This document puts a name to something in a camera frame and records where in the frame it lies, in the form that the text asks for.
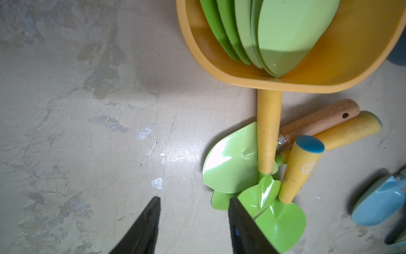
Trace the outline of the dark green shovel yellow handle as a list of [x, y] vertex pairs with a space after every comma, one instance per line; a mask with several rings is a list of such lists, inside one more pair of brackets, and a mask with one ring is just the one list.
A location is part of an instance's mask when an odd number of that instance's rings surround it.
[[259, 182], [243, 191], [238, 199], [253, 220], [270, 208], [281, 186], [274, 173], [281, 120], [282, 93], [258, 90], [257, 137]]

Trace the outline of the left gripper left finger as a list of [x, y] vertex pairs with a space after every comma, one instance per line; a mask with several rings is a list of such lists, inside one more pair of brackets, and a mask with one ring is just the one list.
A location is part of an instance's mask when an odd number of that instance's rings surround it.
[[154, 196], [110, 254], [154, 254], [160, 212], [161, 199]]

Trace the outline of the blue shovel large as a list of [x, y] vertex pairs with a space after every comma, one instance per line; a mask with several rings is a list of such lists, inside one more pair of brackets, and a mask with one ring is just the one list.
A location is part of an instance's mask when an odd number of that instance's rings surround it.
[[357, 201], [351, 219], [362, 226], [375, 226], [401, 209], [406, 201], [402, 188], [406, 171], [377, 180]]

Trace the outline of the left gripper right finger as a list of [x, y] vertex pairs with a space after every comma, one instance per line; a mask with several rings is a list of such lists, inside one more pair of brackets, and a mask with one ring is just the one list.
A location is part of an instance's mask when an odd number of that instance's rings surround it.
[[229, 201], [228, 218], [234, 254], [278, 254], [236, 197]]

